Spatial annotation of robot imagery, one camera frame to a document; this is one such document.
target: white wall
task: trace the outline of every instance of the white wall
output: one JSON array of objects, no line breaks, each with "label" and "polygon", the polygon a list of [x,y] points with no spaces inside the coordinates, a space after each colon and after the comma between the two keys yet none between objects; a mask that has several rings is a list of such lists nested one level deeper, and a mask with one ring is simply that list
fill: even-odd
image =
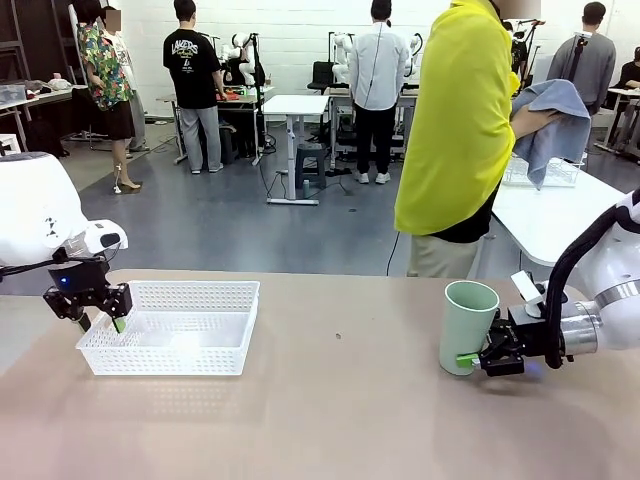
[{"label": "white wall", "polygon": [[[173,91],[162,67],[162,44],[177,28],[172,0],[110,0],[123,10],[123,35],[133,57],[145,109],[152,115],[170,115],[156,98]],[[450,0],[393,0],[394,29],[425,40],[433,21]],[[535,43],[541,54],[553,54],[572,32],[581,29],[587,0],[543,0],[547,25],[538,29]],[[610,10],[603,33],[618,45],[620,65],[640,45],[638,0],[603,0]],[[359,33],[371,23],[370,0],[197,0],[197,29],[230,43],[237,32],[260,34],[260,58],[278,93],[307,93],[314,61],[327,58],[329,31]]]}]

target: hand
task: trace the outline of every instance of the hand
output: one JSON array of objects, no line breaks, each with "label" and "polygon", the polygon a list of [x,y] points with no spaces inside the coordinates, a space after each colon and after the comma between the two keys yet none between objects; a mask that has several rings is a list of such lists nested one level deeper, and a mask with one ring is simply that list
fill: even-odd
[{"label": "hand", "polygon": [[98,77],[97,75],[92,75],[91,78],[89,79],[91,81],[91,83],[93,83],[96,87],[104,90],[105,88],[107,88],[107,86],[104,84],[104,82],[100,79],[100,77]]},{"label": "hand", "polygon": [[529,110],[529,105],[526,105],[518,110],[518,113],[511,119],[511,128],[516,139],[519,139],[543,129],[550,123],[559,120],[561,116],[562,114],[557,110],[532,112]]}]

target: white shirt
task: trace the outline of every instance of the white shirt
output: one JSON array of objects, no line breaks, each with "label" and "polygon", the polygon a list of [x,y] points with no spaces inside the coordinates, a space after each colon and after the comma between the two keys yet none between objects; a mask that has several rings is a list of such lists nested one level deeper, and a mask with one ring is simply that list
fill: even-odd
[{"label": "white shirt", "polygon": [[129,50],[127,50],[127,46],[124,43],[124,40],[120,36],[119,33],[116,32],[115,35],[111,35],[106,30],[104,31],[105,37],[111,40],[113,44],[113,48],[118,55],[118,62],[120,62],[120,66],[124,71],[125,77],[127,77],[127,82],[129,82],[129,86],[131,90],[134,92],[138,90],[138,84],[136,82],[136,77],[133,75],[133,67],[131,66],[131,57],[129,56]]},{"label": "white shirt", "polygon": [[356,37],[349,54],[351,95],[366,110],[389,110],[404,85],[410,53],[406,41],[385,22],[376,22],[369,33]]}]

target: floral shirt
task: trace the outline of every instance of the floral shirt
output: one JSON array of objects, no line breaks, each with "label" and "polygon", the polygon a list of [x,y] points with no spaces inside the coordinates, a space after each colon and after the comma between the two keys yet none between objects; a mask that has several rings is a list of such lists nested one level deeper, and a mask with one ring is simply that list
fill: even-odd
[{"label": "floral shirt", "polygon": [[133,98],[118,54],[97,23],[78,26],[78,45],[85,68],[93,65],[95,74],[106,86],[102,89],[89,82],[89,91],[101,110],[109,110],[116,103]]}]

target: hair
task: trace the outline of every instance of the hair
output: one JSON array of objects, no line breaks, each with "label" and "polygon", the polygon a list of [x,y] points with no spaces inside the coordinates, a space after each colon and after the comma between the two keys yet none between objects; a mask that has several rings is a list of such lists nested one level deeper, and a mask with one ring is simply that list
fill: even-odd
[{"label": "hair", "polygon": [[391,16],[391,0],[373,0],[371,4],[371,18],[387,20]]},{"label": "hair", "polygon": [[585,25],[600,25],[607,13],[607,7],[600,2],[591,2],[585,5],[582,23]]},{"label": "hair", "polygon": [[100,0],[73,0],[79,23],[94,23],[102,14]]},{"label": "hair", "polygon": [[104,23],[105,25],[107,24],[107,12],[109,10],[117,10],[117,8],[107,5],[102,9],[102,11],[100,12],[100,18],[102,19],[102,23]]},{"label": "hair", "polygon": [[176,9],[176,17],[181,22],[189,22],[196,13],[196,4],[193,0],[175,0],[173,7]]}]

